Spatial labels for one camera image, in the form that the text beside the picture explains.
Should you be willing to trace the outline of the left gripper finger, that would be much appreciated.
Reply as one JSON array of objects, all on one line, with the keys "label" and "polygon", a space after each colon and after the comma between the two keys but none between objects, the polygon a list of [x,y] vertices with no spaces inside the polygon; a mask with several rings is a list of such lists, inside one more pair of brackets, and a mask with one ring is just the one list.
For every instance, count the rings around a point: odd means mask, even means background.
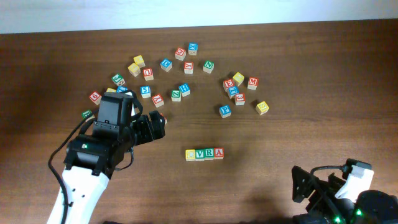
[{"label": "left gripper finger", "polygon": [[165,123],[163,117],[158,111],[150,111],[149,116],[152,123],[152,136],[153,139],[161,139],[165,136]]},{"label": "left gripper finger", "polygon": [[139,142],[152,142],[152,123],[149,121],[148,115],[142,115],[138,119],[138,141]]}]

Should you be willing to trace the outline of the yellow C block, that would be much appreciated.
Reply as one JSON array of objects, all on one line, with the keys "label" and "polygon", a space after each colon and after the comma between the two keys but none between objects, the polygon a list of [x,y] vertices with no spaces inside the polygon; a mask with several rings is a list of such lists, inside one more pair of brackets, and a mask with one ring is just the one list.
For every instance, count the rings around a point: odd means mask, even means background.
[{"label": "yellow C block", "polygon": [[185,160],[186,161],[195,161],[196,154],[194,149],[187,149],[185,151]]}]

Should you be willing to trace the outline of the green V block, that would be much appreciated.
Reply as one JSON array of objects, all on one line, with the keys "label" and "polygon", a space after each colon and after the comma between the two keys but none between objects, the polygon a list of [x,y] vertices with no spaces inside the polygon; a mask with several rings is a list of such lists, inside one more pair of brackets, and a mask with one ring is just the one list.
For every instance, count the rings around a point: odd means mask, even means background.
[{"label": "green V block", "polygon": [[196,161],[204,161],[205,160],[205,150],[204,149],[196,149],[195,150],[195,160]]}]

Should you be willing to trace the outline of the green R block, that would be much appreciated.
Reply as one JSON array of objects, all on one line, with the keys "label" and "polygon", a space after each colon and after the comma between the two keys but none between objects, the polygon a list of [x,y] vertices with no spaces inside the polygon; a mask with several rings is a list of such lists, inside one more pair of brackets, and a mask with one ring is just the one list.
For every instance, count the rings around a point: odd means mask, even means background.
[{"label": "green R block", "polygon": [[213,148],[206,148],[205,149],[205,160],[214,160],[214,149]]}]

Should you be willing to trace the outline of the red A block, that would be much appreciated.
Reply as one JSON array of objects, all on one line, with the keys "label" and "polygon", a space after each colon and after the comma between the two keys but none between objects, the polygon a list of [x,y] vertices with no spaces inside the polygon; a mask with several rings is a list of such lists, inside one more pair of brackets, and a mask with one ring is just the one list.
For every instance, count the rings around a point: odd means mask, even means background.
[{"label": "red A block", "polygon": [[214,148],[214,159],[224,159],[224,149],[222,147]]}]

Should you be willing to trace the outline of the blue P block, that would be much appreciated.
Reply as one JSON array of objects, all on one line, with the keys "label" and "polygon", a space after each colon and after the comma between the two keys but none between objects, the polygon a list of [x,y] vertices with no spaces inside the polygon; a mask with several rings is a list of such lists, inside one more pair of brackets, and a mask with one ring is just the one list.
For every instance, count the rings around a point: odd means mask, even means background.
[{"label": "blue P block", "polygon": [[221,106],[219,112],[222,118],[227,118],[228,116],[231,116],[231,108],[229,107],[229,105]]}]

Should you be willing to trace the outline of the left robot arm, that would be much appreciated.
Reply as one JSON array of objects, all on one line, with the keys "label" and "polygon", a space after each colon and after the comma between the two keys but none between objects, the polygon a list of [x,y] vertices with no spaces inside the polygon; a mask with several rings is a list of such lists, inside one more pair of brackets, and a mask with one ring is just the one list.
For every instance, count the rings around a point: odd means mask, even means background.
[{"label": "left robot arm", "polygon": [[64,140],[63,172],[49,165],[60,185],[49,223],[89,223],[124,155],[164,137],[165,118],[158,111],[142,111],[133,91],[107,92],[95,111],[97,117],[89,113]]}]

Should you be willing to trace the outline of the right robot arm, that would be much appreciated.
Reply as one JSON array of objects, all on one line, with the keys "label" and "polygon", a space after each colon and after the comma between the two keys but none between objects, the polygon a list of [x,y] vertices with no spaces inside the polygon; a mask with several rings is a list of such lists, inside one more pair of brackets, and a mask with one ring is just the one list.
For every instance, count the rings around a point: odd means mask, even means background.
[{"label": "right robot arm", "polygon": [[310,172],[292,168],[292,200],[308,199],[306,213],[293,216],[298,224],[397,224],[397,197],[371,190],[373,167],[347,159],[340,166],[314,167]]}]

